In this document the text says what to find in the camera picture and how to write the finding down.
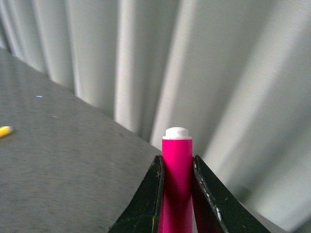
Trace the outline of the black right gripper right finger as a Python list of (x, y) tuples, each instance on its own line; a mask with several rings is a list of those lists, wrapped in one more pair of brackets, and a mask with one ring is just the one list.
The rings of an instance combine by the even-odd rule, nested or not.
[(192, 204), (199, 233), (268, 233), (200, 156), (193, 158)]

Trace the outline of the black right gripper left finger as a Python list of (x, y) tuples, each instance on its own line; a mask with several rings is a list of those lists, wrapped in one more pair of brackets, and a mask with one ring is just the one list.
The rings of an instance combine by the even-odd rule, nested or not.
[(160, 223), (165, 168), (155, 156), (131, 202), (109, 228), (110, 233), (156, 233)]

